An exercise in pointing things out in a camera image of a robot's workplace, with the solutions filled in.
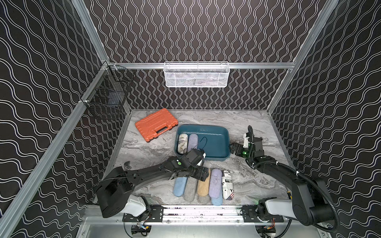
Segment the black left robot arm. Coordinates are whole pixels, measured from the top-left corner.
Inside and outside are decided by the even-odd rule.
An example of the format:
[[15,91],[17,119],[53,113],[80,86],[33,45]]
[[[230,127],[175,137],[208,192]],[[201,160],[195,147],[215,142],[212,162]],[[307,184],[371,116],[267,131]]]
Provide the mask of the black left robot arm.
[[161,180],[195,178],[205,181],[208,168],[203,166],[205,152],[192,149],[180,157],[172,156],[166,161],[139,170],[125,171],[114,168],[102,181],[94,186],[103,218],[110,218],[122,212],[130,195],[135,190]]

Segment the purple glasses case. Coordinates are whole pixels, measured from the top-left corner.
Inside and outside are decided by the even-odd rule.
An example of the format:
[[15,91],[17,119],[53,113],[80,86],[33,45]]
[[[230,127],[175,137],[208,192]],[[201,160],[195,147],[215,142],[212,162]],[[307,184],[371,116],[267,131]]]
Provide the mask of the purple glasses case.
[[213,169],[211,171],[209,182],[209,196],[211,198],[219,198],[222,192],[222,171]]

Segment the marble print glasses case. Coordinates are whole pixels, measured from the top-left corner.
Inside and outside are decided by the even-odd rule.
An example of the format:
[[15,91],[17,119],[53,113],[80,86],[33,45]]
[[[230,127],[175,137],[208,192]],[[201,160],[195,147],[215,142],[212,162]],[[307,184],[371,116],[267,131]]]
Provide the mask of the marble print glasses case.
[[179,154],[186,154],[188,150],[188,135],[186,133],[182,133],[178,137],[178,147],[177,152]]

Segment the lavender glasses case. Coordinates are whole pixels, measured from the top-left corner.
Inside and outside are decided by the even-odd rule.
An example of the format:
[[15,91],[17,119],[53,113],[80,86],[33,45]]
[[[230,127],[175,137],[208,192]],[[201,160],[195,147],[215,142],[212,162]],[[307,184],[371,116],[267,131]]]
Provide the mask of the lavender glasses case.
[[188,147],[187,152],[190,152],[192,149],[197,149],[198,146],[198,135],[197,134],[190,134],[188,139]]

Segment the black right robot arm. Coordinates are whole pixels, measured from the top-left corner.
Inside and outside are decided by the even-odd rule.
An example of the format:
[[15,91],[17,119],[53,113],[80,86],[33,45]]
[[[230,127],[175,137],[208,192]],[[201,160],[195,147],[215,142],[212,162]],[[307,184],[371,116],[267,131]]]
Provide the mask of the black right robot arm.
[[268,221],[283,216],[324,232],[338,231],[339,214],[322,179],[309,177],[265,155],[263,140],[259,137],[246,137],[245,144],[231,143],[229,149],[231,154],[244,158],[251,169],[273,177],[291,190],[288,200],[261,199],[256,208],[258,219]]

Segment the light blue glasses case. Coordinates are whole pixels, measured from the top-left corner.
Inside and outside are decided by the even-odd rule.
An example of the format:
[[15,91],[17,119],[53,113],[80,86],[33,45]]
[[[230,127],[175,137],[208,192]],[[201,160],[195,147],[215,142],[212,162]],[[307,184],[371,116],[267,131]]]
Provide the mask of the light blue glasses case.
[[174,188],[173,188],[173,194],[176,197],[181,197],[184,194],[186,184],[187,184],[187,177],[179,177],[176,178]]

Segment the tan fabric glasses case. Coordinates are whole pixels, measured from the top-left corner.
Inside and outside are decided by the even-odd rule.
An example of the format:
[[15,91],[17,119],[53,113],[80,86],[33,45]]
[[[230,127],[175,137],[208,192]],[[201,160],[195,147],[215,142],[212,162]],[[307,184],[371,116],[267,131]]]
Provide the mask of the tan fabric glasses case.
[[208,176],[205,181],[199,181],[197,184],[197,195],[204,197],[209,194],[209,184],[210,184],[211,170],[208,169]]

